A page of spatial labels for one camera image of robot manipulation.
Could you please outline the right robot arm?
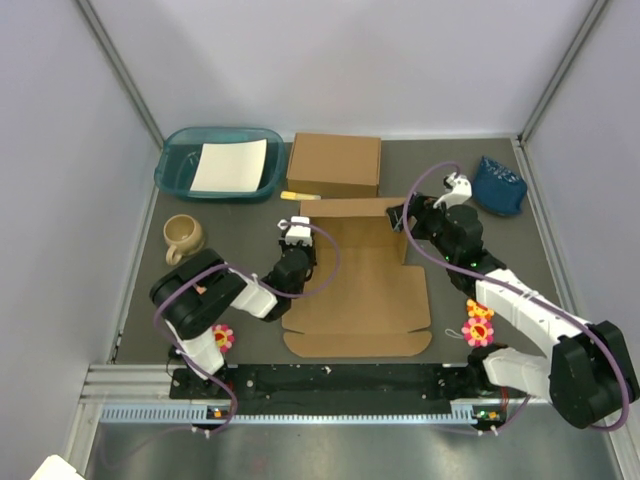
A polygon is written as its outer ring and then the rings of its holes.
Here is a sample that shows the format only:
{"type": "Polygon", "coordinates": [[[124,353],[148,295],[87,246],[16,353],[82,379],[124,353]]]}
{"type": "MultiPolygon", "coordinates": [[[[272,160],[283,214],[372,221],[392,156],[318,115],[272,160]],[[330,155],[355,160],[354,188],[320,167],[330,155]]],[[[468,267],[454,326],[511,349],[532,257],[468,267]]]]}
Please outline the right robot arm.
{"type": "Polygon", "coordinates": [[[468,297],[508,321],[540,350],[523,354],[506,346],[477,347],[466,380],[487,396],[500,386],[520,390],[549,404],[570,425],[584,429],[610,414],[626,418],[639,398],[639,383],[621,330],[567,313],[528,288],[484,246],[483,226],[468,205],[449,206],[415,194],[387,208],[393,231],[412,244],[430,242],[436,263],[468,297]]]}

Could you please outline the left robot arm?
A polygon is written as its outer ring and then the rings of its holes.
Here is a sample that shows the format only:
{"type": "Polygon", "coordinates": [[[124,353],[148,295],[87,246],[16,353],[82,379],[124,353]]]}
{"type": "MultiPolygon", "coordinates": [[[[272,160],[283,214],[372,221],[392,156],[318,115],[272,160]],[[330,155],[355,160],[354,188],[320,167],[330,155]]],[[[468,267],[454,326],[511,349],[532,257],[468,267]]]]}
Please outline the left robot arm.
{"type": "Polygon", "coordinates": [[[180,353],[192,362],[192,384],[205,396],[226,387],[223,349],[214,324],[228,309],[272,322],[291,309],[312,278],[316,252],[311,240],[279,241],[281,256],[260,278],[226,268],[223,258],[206,248],[173,269],[150,289],[149,298],[163,307],[161,317],[180,353]]]}

